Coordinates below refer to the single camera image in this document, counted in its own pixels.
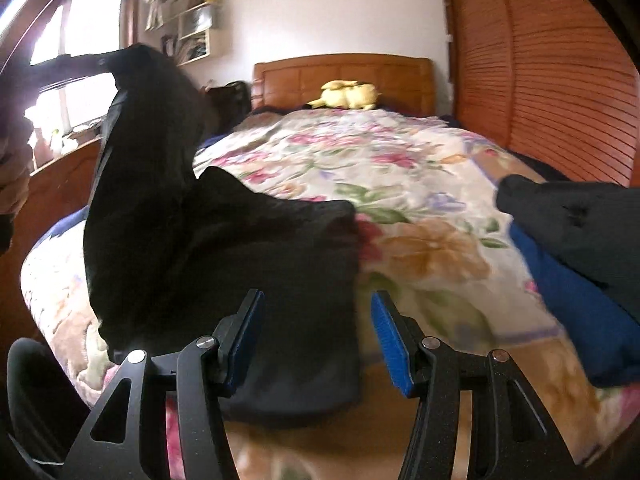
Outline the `person's left hand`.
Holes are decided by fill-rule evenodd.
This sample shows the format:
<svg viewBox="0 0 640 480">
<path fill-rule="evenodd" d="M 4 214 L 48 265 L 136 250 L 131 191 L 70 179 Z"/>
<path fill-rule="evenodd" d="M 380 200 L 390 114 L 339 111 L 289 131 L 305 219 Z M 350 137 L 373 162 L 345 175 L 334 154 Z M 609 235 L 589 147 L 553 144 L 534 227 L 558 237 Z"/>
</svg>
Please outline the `person's left hand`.
<svg viewBox="0 0 640 480">
<path fill-rule="evenodd" d="M 32 164 L 32 123 L 22 103 L 1 104 L 1 214 L 17 214 L 27 200 Z"/>
</svg>

